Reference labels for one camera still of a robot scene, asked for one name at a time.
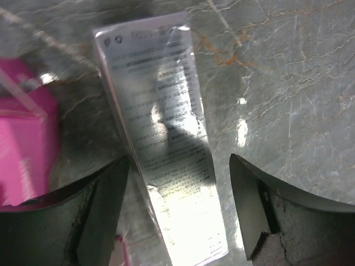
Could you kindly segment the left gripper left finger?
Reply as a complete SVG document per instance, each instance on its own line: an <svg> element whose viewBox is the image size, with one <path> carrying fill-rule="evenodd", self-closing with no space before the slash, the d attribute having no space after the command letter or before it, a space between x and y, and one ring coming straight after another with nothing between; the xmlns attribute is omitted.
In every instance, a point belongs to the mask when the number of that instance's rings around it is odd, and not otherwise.
<svg viewBox="0 0 355 266"><path fill-rule="evenodd" d="M108 265L128 172L123 157L43 196L1 207L1 264Z"/></svg>

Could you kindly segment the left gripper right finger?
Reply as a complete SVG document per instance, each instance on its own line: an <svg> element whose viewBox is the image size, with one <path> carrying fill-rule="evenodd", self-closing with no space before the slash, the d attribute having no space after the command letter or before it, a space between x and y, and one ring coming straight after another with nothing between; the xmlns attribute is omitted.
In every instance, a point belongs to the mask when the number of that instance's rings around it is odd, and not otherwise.
<svg viewBox="0 0 355 266"><path fill-rule="evenodd" d="M316 196L239 155L230 178L246 259L253 265L353 265L354 206Z"/></svg>

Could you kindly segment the silver toothpaste box small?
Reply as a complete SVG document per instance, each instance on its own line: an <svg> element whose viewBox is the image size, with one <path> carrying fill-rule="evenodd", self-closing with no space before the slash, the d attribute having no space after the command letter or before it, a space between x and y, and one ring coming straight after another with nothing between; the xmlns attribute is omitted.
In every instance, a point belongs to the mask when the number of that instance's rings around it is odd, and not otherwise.
<svg viewBox="0 0 355 266"><path fill-rule="evenodd" d="M92 31L111 111L172 265L228 252L185 12Z"/></svg>

